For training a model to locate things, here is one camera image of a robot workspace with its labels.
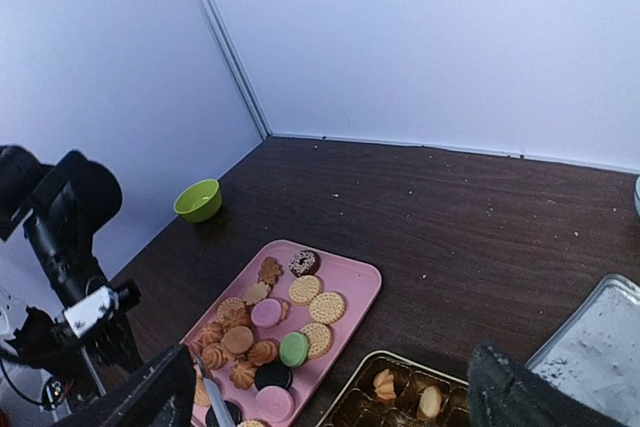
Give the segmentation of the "swirl butter cookie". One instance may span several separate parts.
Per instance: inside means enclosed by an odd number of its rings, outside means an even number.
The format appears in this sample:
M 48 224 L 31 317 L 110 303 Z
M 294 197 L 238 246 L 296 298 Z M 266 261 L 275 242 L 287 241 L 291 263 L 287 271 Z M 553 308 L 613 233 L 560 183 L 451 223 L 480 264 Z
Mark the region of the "swirl butter cookie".
M 437 385 L 426 387 L 420 394 L 416 418 L 423 421 L 435 420 L 441 412 L 443 395 Z

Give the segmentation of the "brown leaf cookie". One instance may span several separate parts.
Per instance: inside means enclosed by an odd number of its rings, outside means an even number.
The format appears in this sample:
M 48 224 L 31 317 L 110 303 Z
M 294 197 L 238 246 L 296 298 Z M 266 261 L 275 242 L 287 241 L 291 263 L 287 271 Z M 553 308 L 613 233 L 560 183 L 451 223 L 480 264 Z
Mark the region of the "brown leaf cookie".
M 378 372 L 373 379 L 372 385 L 378 401 L 389 404 L 396 400 L 395 375 L 390 368 Z

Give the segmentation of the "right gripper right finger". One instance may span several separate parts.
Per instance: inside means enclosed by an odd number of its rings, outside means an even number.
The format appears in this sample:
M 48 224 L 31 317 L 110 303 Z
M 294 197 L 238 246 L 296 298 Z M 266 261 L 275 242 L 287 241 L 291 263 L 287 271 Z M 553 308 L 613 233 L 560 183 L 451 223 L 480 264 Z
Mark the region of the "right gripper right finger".
M 492 344 L 473 350 L 467 378 L 473 427 L 620 424 L 555 389 Z

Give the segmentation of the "plain round brown cookie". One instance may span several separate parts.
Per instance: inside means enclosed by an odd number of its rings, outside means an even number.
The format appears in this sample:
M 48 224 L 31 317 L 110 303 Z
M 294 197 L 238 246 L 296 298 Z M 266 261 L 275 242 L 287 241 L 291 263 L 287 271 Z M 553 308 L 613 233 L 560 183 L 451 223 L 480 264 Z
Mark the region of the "plain round brown cookie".
M 233 357 L 239 357 L 246 354 L 254 342 L 254 334 L 249 327 L 236 326 L 224 334 L 221 345 Z

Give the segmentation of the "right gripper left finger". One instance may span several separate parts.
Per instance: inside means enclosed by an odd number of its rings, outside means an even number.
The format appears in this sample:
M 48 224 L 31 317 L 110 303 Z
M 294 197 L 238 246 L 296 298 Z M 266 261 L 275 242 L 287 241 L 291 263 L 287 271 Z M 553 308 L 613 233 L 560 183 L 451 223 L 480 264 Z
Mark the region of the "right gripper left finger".
M 189 426 L 196 372 L 187 346 L 178 344 L 132 374 L 118 389 L 61 426 Z

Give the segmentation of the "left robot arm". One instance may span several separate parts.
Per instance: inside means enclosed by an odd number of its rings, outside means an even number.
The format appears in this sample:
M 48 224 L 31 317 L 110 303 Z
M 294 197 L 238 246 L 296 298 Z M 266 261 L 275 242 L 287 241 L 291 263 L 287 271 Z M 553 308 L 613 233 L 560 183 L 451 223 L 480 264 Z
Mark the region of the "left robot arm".
M 143 364 L 127 313 L 140 302 L 132 280 L 113 285 L 93 253 L 95 234 L 122 206 L 110 170 L 68 152 L 57 164 L 40 162 L 18 145 L 1 149 L 1 238 L 22 228 L 49 285 L 63 306 L 61 317 L 27 307 L 22 327 L 1 358 L 75 378 L 85 357 L 131 374 Z

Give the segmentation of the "metal serving tongs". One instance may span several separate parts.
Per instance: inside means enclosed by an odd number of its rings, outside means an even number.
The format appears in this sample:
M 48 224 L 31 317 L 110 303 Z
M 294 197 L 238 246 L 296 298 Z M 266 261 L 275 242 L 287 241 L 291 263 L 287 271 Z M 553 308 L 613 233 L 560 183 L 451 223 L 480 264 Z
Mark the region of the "metal serving tongs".
M 207 390 L 211 407 L 214 411 L 215 417 L 218 421 L 218 425 L 221 427 L 235 427 L 234 422 L 229 409 L 225 403 L 222 393 L 216 383 L 213 381 L 211 375 L 205 368 L 202 359 L 195 354 L 194 359 L 198 366 L 198 371 L 203 379 L 205 389 Z

